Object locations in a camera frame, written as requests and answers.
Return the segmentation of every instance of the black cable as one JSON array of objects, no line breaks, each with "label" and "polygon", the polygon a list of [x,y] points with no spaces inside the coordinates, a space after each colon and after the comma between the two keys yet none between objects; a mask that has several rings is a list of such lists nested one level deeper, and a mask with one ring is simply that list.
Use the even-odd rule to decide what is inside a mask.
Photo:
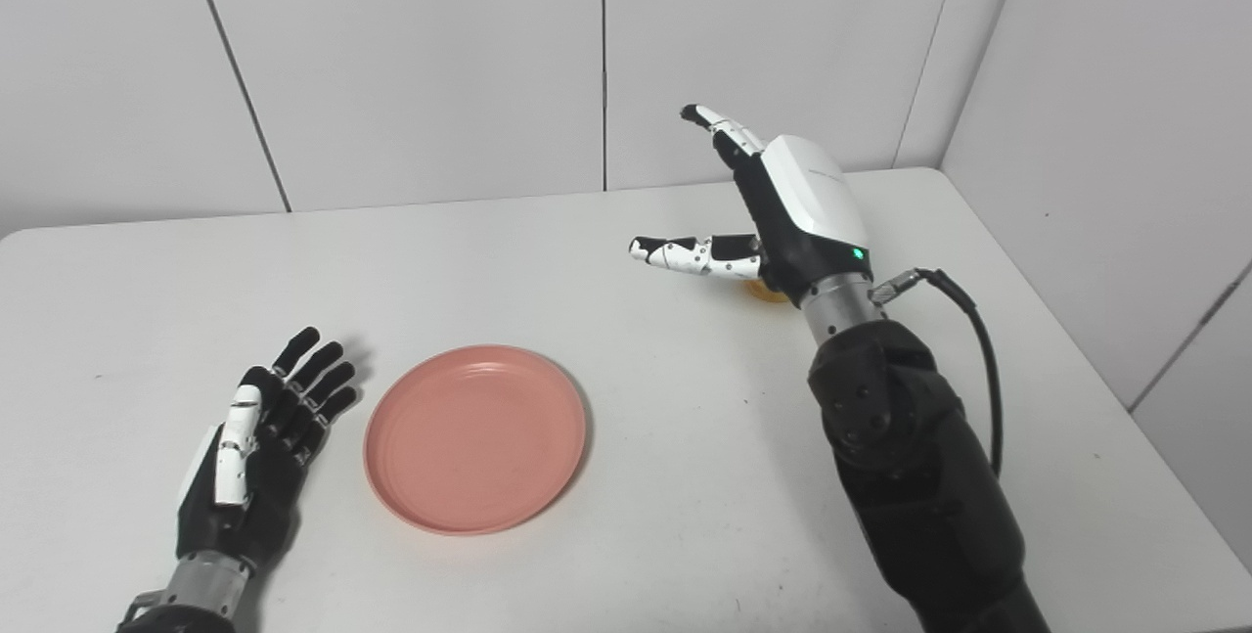
[{"label": "black cable", "polygon": [[983,316],[978,315],[974,299],[969,298],[965,289],[957,285],[957,281],[952,280],[942,268],[918,268],[915,270],[918,275],[925,278],[928,284],[943,290],[944,295],[948,295],[953,303],[957,303],[957,306],[963,309],[965,315],[969,316],[969,324],[974,325],[974,334],[978,335],[978,347],[983,349],[983,364],[987,365],[987,395],[992,404],[990,463],[992,472],[998,478],[1000,475],[1000,464],[1004,460],[1004,405],[1000,402],[1000,370],[995,364],[995,349],[992,348],[992,338],[987,333],[987,325],[983,325]]}]

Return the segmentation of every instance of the pink plate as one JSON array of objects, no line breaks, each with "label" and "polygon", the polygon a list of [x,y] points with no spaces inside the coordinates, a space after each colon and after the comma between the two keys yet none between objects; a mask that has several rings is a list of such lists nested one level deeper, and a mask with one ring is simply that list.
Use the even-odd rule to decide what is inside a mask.
[{"label": "pink plate", "polygon": [[413,367],[378,403],[366,473],[413,525],[495,533],[561,493],[585,437],[578,392],[546,358],[495,344],[452,349]]}]

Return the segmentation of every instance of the white table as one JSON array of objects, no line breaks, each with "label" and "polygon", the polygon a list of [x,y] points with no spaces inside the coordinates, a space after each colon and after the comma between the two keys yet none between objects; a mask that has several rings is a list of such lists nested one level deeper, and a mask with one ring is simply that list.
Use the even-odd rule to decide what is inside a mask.
[{"label": "white table", "polygon": [[[943,266],[983,308],[1004,378],[1003,482],[1053,629],[1252,623],[1252,577],[947,179],[850,181],[879,275]],[[916,630],[835,478],[799,311],[626,254],[632,235],[749,229],[734,188],[711,184],[8,238],[5,628],[111,630],[131,595],[164,585],[203,429],[248,365],[313,324],[368,367],[364,397],[313,464],[294,547],[243,628]],[[925,286],[890,309],[985,437],[964,316]],[[393,379],[478,343],[566,367],[590,452],[533,520],[432,535],[376,502],[362,437]]]}]

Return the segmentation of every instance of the yellow object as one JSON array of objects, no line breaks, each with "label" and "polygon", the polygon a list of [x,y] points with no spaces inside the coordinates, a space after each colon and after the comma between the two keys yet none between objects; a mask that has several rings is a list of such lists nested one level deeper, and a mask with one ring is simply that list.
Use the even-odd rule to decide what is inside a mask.
[{"label": "yellow object", "polygon": [[786,295],[774,293],[774,290],[770,290],[770,286],[765,285],[765,281],[760,280],[760,278],[744,280],[744,285],[747,285],[749,294],[756,295],[757,299],[762,299],[765,303],[788,303]]}]

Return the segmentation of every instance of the robotic arm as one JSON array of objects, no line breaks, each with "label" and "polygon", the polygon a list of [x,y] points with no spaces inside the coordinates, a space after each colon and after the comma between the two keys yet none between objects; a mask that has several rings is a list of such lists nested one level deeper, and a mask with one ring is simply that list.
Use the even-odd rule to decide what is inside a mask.
[{"label": "robotic arm", "polygon": [[[840,482],[883,577],[926,633],[1045,633],[1022,575],[1022,532],[960,398],[921,339],[881,309],[920,280],[977,316],[973,301],[943,271],[915,269],[873,286],[855,200],[818,144],[784,135],[762,145],[702,105],[684,108],[682,118],[712,134],[759,240],[636,236],[631,255],[699,275],[742,276],[756,266],[804,311],[818,343],[809,388]],[[736,240],[720,245],[734,250],[722,253],[720,240]]]},{"label": "robotic arm", "polygon": [[174,574],[164,589],[135,597],[118,633],[234,633],[248,582],[288,544],[309,460],[357,398],[339,343],[294,370],[318,339],[307,327],[273,365],[243,375],[178,509]]}]

